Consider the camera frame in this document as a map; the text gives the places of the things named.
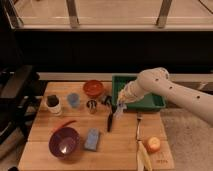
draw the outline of floor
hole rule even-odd
[[[180,108],[161,111],[176,171],[213,170],[213,127]],[[25,141],[16,130],[0,146],[0,171],[17,166]]]
[[[201,0],[213,10],[212,0]],[[162,0],[76,0],[80,24],[155,25]],[[18,15],[26,25],[69,25],[66,0],[19,0]],[[212,14],[198,0],[173,0],[168,24],[213,24]]]

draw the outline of purple bowl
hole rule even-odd
[[[73,151],[79,144],[78,132],[70,127],[64,127],[54,132],[49,141],[50,152],[58,158],[65,158]]]

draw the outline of black wall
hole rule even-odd
[[[209,73],[213,32],[16,32],[23,63],[40,71]]]
[[[0,68],[8,66],[16,68],[21,63],[20,51],[0,4]]]

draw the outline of green tray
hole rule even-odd
[[[112,77],[112,105],[115,107],[118,98],[118,92],[124,88],[124,86],[130,82],[135,80],[135,76],[118,76],[114,75]],[[149,93],[145,95],[145,97],[137,102],[128,103],[127,109],[133,110],[143,110],[143,111],[159,111],[162,108],[165,108],[165,100],[163,97]]]

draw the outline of yellow object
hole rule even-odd
[[[141,141],[138,141],[138,153],[139,153],[139,157],[140,157],[141,161],[143,162],[145,168],[148,171],[152,171],[152,165],[151,165],[149,155]]]

